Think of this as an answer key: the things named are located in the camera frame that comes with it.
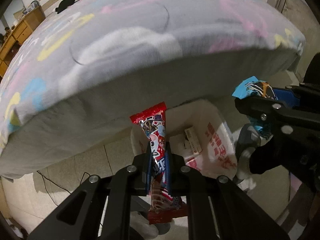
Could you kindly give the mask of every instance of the bed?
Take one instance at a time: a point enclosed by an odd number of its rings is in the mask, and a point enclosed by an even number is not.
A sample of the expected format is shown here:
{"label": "bed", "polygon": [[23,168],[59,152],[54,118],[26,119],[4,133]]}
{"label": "bed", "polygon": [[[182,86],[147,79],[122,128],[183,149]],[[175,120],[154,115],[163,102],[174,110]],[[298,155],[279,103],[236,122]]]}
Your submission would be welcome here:
{"label": "bed", "polygon": [[294,68],[303,34],[260,0],[80,0],[24,42],[0,85],[0,174],[20,178],[131,126]]}

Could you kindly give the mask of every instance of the stuffed toy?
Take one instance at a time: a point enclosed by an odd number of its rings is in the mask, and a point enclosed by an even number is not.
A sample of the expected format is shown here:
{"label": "stuffed toy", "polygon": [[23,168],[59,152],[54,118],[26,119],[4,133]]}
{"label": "stuffed toy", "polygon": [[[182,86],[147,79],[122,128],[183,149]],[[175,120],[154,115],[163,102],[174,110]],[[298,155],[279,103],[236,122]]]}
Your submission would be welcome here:
{"label": "stuffed toy", "polygon": [[65,9],[67,9],[69,6],[73,5],[76,2],[76,0],[62,0],[59,3],[59,6],[55,9],[57,14],[61,13]]}

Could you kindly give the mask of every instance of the person's foot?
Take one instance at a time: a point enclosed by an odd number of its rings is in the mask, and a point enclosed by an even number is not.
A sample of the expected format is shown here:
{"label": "person's foot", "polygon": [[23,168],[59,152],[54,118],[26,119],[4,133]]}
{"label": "person's foot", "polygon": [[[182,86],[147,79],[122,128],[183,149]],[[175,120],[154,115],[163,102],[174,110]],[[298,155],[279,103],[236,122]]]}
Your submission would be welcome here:
{"label": "person's foot", "polygon": [[258,132],[251,124],[245,124],[239,134],[236,145],[236,158],[238,160],[238,168],[233,182],[241,183],[244,179],[249,178],[252,173],[249,168],[249,160],[255,149],[260,146],[261,139]]}

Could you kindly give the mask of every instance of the plastic wrapper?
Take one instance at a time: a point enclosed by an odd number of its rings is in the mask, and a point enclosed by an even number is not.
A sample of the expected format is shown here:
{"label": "plastic wrapper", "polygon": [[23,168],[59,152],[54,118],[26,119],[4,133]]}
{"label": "plastic wrapper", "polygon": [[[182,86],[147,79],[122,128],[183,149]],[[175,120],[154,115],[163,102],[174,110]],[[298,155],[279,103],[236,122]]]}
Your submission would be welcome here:
{"label": "plastic wrapper", "polygon": [[148,212],[150,224],[168,223],[172,218],[187,215],[187,206],[181,198],[172,197],[168,193],[167,181],[170,173],[166,172],[165,111],[166,105],[162,102],[130,117],[134,124],[142,127],[150,140],[153,157],[150,187],[151,208]]}

